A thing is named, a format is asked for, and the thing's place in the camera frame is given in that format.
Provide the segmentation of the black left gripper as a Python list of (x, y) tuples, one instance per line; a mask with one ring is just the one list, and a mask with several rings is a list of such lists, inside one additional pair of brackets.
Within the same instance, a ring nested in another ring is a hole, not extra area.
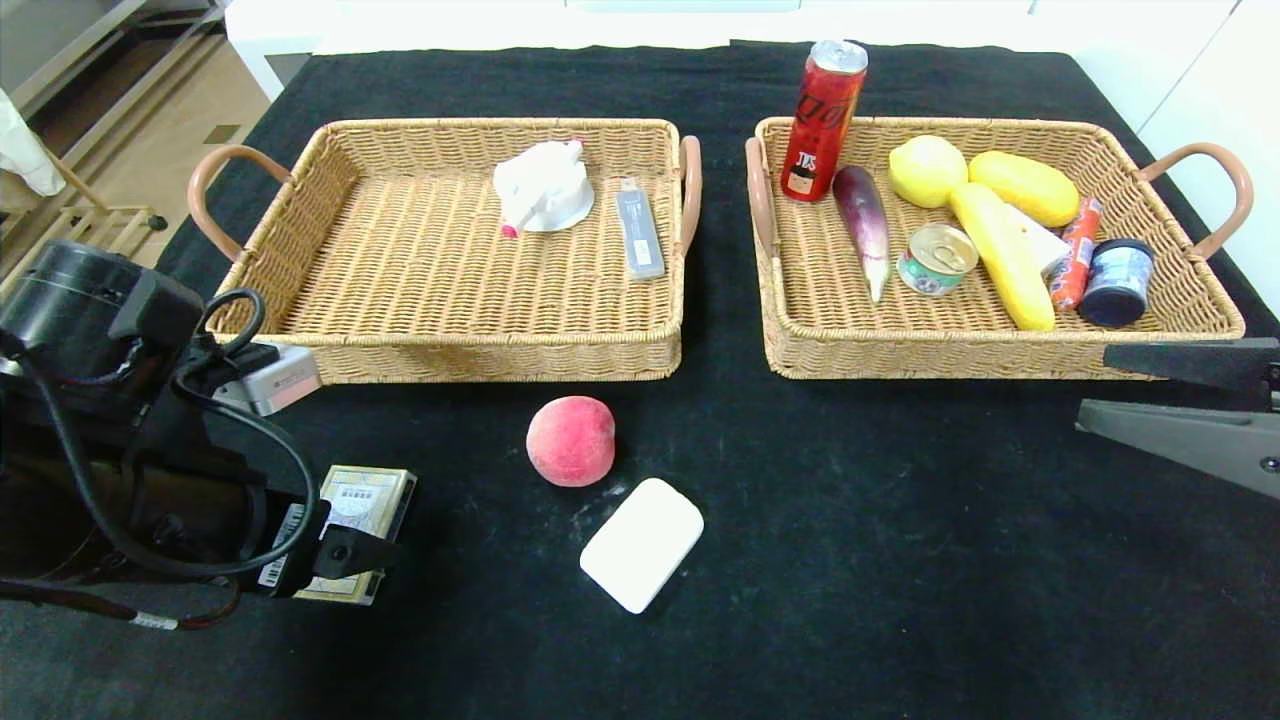
[(325, 525), (330, 507), (262, 478), (159, 478), (156, 552), (184, 566), (163, 578), (285, 598), (314, 577), (339, 580), (403, 559), (396, 542)]

